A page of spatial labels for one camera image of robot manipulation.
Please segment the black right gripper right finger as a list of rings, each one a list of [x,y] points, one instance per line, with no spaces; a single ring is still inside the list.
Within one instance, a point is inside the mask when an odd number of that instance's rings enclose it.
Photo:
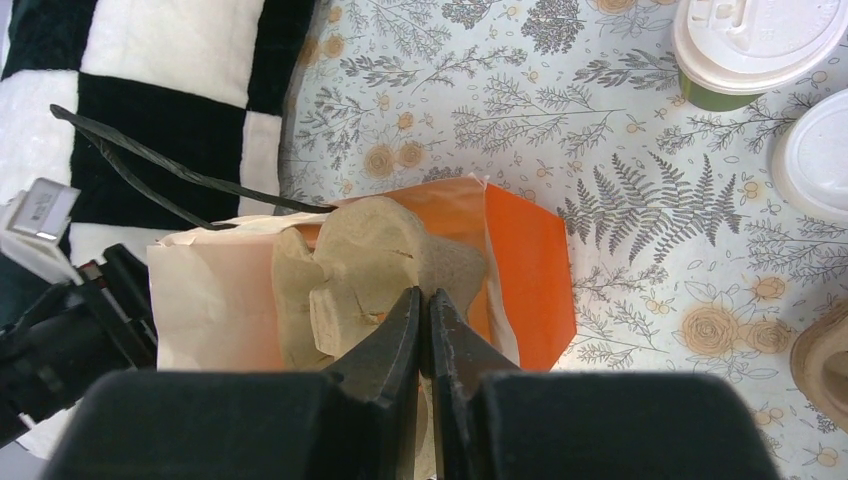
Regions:
[[[744,402],[705,374],[536,373],[429,301],[441,479],[774,479]]]

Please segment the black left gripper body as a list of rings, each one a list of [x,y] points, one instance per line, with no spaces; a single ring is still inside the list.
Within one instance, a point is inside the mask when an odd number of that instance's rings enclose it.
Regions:
[[[1,443],[74,405],[112,371],[154,366],[158,335],[148,268],[122,244],[47,288],[1,327]]]

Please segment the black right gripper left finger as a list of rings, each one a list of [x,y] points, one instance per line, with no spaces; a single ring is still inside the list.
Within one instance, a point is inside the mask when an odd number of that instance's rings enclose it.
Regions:
[[[130,371],[87,393],[46,479],[410,479],[422,293],[312,372]]]

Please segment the orange paper gift bag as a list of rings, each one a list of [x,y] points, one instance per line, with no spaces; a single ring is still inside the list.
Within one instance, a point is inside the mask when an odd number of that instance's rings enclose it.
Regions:
[[[484,283],[466,312],[457,306],[460,312],[519,366],[547,370],[556,363],[576,332],[561,218],[473,176],[348,199],[336,209],[370,197],[392,199],[428,233],[478,249],[486,260]],[[330,213],[239,217],[224,230],[195,228],[150,245],[158,368],[294,370],[284,366],[280,350],[273,245],[294,227],[313,246]]]

